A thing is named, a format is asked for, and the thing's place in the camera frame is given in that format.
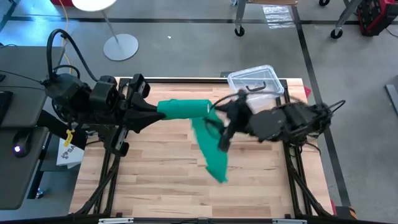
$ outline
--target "metal stand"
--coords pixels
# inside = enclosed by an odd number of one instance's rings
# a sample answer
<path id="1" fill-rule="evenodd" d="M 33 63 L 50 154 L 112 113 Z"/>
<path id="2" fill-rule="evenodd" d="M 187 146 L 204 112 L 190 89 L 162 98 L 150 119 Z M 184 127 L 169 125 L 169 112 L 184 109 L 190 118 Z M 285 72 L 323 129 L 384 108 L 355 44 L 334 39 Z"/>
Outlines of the metal stand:
<path id="1" fill-rule="evenodd" d="M 246 3 L 248 0 L 238 0 L 238 10 L 236 11 L 236 20 L 235 20 L 235 34 L 238 37 L 242 37 L 244 35 L 244 29 L 242 27 L 242 20 L 244 14 L 244 8 L 246 7 Z"/>
<path id="2" fill-rule="evenodd" d="M 348 18 L 355 12 L 358 6 L 361 4 L 362 0 L 344 0 L 346 8 L 341 13 L 340 18 L 336 23 L 335 29 L 333 29 L 330 33 L 330 37 L 333 39 L 339 39 L 343 35 L 343 24 L 348 20 Z M 320 0 L 321 6 L 326 6 L 329 3 L 327 1 L 326 4 L 322 4 L 322 0 Z"/>
<path id="3" fill-rule="evenodd" d="M 138 50 L 138 40 L 130 34 L 116 35 L 105 12 L 101 12 L 113 35 L 104 45 L 105 56 L 115 61 L 121 61 L 132 57 Z"/>

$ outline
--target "green cloth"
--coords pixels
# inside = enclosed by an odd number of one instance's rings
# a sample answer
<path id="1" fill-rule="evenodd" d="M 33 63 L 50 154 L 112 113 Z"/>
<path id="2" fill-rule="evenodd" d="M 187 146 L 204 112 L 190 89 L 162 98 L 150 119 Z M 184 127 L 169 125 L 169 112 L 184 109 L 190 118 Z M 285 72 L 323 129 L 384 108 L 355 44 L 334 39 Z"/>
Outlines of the green cloth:
<path id="1" fill-rule="evenodd" d="M 210 100 L 166 100 L 158 102 L 157 112 L 165 114 L 165 119 L 202 118 L 210 106 Z"/>
<path id="2" fill-rule="evenodd" d="M 167 100 L 157 104 L 157 112 L 166 115 L 168 119 L 187 119 L 192 121 L 192 128 L 199 144 L 199 148 L 206 159 L 206 170 L 218 182 L 227 182 L 226 171 L 228 166 L 228 154 L 218 149 L 221 136 L 218 130 L 210 124 L 206 124 L 203 118 L 207 117 L 223 124 L 217 117 L 216 111 L 209 111 L 209 100 Z"/>
<path id="3" fill-rule="evenodd" d="M 214 109 L 209 112 L 208 119 L 223 124 Z M 203 118 L 192 118 L 191 121 L 199 148 L 206 159 L 206 170 L 218 182 L 227 182 L 228 154 L 218 149 L 218 142 L 221 138 L 220 133 L 214 126 L 206 124 Z"/>

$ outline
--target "black cable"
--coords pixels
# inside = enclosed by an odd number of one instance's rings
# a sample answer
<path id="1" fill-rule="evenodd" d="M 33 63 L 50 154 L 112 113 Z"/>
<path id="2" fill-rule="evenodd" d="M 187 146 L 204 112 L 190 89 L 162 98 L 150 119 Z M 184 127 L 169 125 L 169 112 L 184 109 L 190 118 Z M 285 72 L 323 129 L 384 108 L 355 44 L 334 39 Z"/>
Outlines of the black cable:
<path id="1" fill-rule="evenodd" d="M 7 45 L 4 45 L 4 46 L 0 46 L 0 49 L 3 49 L 3 48 L 5 48 L 5 47 L 9 47 L 9 46 L 15 46 L 15 47 L 17 47 L 17 45 L 15 45 L 15 44 L 7 44 Z"/>
<path id="2" fill-rule="evenodd" d="M 397 37 L 397 38 L 398 38 L 398 35 L 397 35 L 397 34 L 393 34 L 391 31 L 389 31 L 389 29 L 387 29 L 387 28 L 386 28 L 386 31 L 387 31 L 388 33 L 390 33 L 392 36 L 394 36 L 394 37 Z"/>
<path id="3" fill-rule="evenodd" d="M 332 108 L 334 108 L 335 106 L 338 105 L 338 107 L 337 107 L 336 109 L 334 109 L 333 111 L 331 111 L 332 113 L 334 113 L 336 110 L 338 110 L 339 108 L 341 108 L 345 103 L 346 103 L 345 100 L 340 100 L 339 102 L 330 105 L 330 106 L 329 106 L 329 109 L 332 109 Z"/>
<path id="4" fill-rule="evenodd" d="M 318 146 L 316 146 L 316 145 L 314 145 L 314 144 L 312 144 L 312 143 L 309 143 L 309 142 L 306 142 L 306 144 L 309 145 L 309 146 L 314 147 L 316 150 L 319 151 L 319 155 L 321 155 L 321 149 L 320 149 Z"/>
<path id="5" fill-rule="evenodd" d="M 273 92 L 273 91 L 257 91 L 257 92 L 249 92 L 249 93 L 245 92 L 245 95 L 246 95 L 246 96 L 247 96 L 247 95 L 257 95 L 257 94 L 258 94 L 258 95 L 261 95 L 261 94 L 270 94 L 270 93 L 275 93 L 275 92 Z M 238 94 L 239 94 L 239 93 L 233 93 L 233 94 L 226 95 L 226 96 L 222 97 L 221 99 L 217 100 L 217 101 L 210 107 L 210 110 L 212 110 L 218 103 L 221 103 L 222 101 L 224 101 L 224 100 L 226 100 L 226 99 L 228 99 L 228 98 L 237 96 Z"/>
<path id="6" fill-rule="evenodd" d="M 53 74 L 53 68 L 52 68 L 52 46 L 53 46 L 54 38 L 58 33 L 62 33 L 64 35 L 64 37 L 66 37 L 69 40 L 69 42 L 72 44 L 73 48 L 75 49 L 77 55 L 79 56 L 79 59 L 80 59 L 81 63 L 83 64 L 84 68 L 86 69 L 88 75 L 91 77 L 91 79 L 93 79 L 94 81 L 97 82 L 98 79 L 93 75 L 91 70 L 88 68 L 88 65 L 87 65 L 85 59 L 83 58 L 83 56 L 81 55 L 81 52 L 80 52 L 79 48 L 77 47 L 75 41 L 68 34 L 68 32 L 66 32 L 65 30 L 62 30 L 62 29 L 55 29 L 53 32 L 51 32 L 49 39 L 47 40 L 47 71 L 49 73 L 50 80 L 54 80 L 54 78 L 55 78 L 55 76 Z"/>
<path id="7" fill-rule="evenodd" d="M 76 71 L 76 73 L 77 73 L 77 78 L 80 79 L 80 72 L 79 72 L 79 69 L 77 69 L 75 66 L 73 66 L 73 65 L 59 65 L 59 66 L 57 66 L 57 67 L 55 67 L 55 68 L 53 69 L 53 70 L 54 70 L 54 73 L 57 73 L 57 70 L 58 70 L 59 68 L 71 68 L 71 69 L 73 69 L 73 70 Z"/>
<path id="8" fill-rule="evenodd" d="M 97 143 L 97 142 L 101 142 L 101 140 L 95 140 L 95 141 L 92 141 L 92 142 L 88 142 L 88 143 L 86 143 L 86 146 L 88 146 L 89 144 Z"/>
<path id="9" fill-rule="evenodd" d="M 29 78 L 29 77 L 26 77 L 26 76 L 23 76 L 23 75 L 18 75 L 18 74 L 13 73 L 13 72 L 7 72 L 7 71 L 4 71 L 4 70 L 0 70 L 0 72 L 8 73 L 8 74 L 10 74 L 10 75 L 15 75 L 15 76 L 18 76 L 18 77 L 26 78 L 26 79 L 35 81 L 35 82 L 37 82 L 37 83 L 40 83 L 40 81 L 38 81 L 38 80 L 36 80 L 36 79 L 34 79 L 34 78 Z"/>
<path id="10" fill-rule="evenodd" d="M 42 88 L 30 87 L 30 86 L 0 86 L 0 88 L 30 88 L 34 90 L 43 90 Z"/>
<path id="11" fill-rule="evenodd" d="M 58 107 L 59 105 L 56 105 L 54 100 L 51 100 L 51 106 L 54 112 L 58 115 L 58 117 L 63 121 L 63 122 L 68 122 L 68 118 L 65 114 L 62 113 L 61 109 Z"/>
<path id="12" fill-rule="evenodd" d="M 300 149 L 298 150 L 298 154 L 301 155 L 302 152 L 303 152 L 303 147 L 300 146 Z M 290 149 L 289 149 L 289 154 L 290 154 L 291 157 L 296 157 L 296 155 L 291 155 Z"/>

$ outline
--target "gray floor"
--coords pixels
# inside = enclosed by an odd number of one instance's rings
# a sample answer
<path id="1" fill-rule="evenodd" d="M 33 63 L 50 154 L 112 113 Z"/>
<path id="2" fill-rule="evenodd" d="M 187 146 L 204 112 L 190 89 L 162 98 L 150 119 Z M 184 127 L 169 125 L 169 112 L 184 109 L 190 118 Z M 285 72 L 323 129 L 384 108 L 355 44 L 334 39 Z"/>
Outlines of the gray floor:
<path id="1" fill-rule="evenodd" d="M 0 16 L 3 17 L 4 15 L 6 15 L 10 7 L 11 3 L 9 1 L 0 1 Z"/>
<path id="2" fill-rule="evenodd" d="M 335 21 L 343 8 L 343 1 L 331 1 L 326 8 L 321 8 L 317 0 L 301 0 L 298 4 L 301 20 Z M 235 11 L 229 0 L 119 0 L 107 13 L 111 18 L 234 19 Z M 21 0 L 13 13 L 32 15 L 63 16 L 63 11 L 48 0 Z M 68 15 L 101 17 L 76 9 L 68 9 Z M 244 18 L 264 19 L 261 6 L 248 5 Z M 233 24 L 113 25 L 116 32 L 137 37 L 140 46 L 133 58 L 112 62 L 103 55 L 103 44 L 111 36 L 106 24 L 69 23 L 69 33 L 97 77 L 135 73 L 147 77 L 219 77 L 221 72 L 268 64 L 280 78 L 303 78 L 311 88 L 296 28 L 245 24 L 246 34 L 239 38 L 233 33 Z M 64 29 L 65 23 L 9 21 L 0 32 L 0 40 L 4 44 L 45 45 L 55 28 Z M 329 38 L 332 28 L 305 25 L 303 31 L 323 101 L 347 100 L 335 114 L 331 131 L 351 203 L 360 219 L 398 223 L 398 117 L 383 88 L 398 75 L 398 39 L 386 31 L 378 37 L 363 37 L 358 26 L 344 26 L 344 36 L 335 41 Z M 397 26 L 389 29 L 398 34 Z M 82 72 L 83 80 L 92 84 L 70 45 L 66 52 L 71 64 Z M 339 205 L 323 138 L 319 144 L 330 195 Z M 0 220 L 66 214 L 76 174 L 51 174 L 46 178 L 42 187 L 56 194 L 25 202 L 16 211 L 2 211 Z"/>

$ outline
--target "wooden tabletop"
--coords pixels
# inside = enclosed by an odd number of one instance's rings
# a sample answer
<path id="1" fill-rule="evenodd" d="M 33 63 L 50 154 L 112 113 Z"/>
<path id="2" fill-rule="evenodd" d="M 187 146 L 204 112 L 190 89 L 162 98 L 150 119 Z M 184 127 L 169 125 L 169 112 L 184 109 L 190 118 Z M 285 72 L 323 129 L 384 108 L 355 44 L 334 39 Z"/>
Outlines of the wooden tabletop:
<path id="1" fill-rule="evenodd" d="M 291 96 L 307 100 L 301 79 L 287 79 L 287 83 Z M 153 105 L 172 98 L 214 101 L 229 94 L 227 84 L 150 85 L 146 101 Z M 282 218 L 293 214 L 281 142 L 259 144 L 255 138 L 235 134 L 229 149 L 229 181 L 219 184 L 205 169 L 189 119 L 159 121 L 140 134 L 131 131 L 126 141 L 130 150 L 121 159 L 113 213 L 161 218 Z M 86 148 L 70 212 L 81 208 L 97 187 L 103 156 L 100 143 Z M 302 160 L 309 189 L 331 213 L 319 152 L 306 145 Z M 297 189 L 300 208 L 305 211 Z"/>

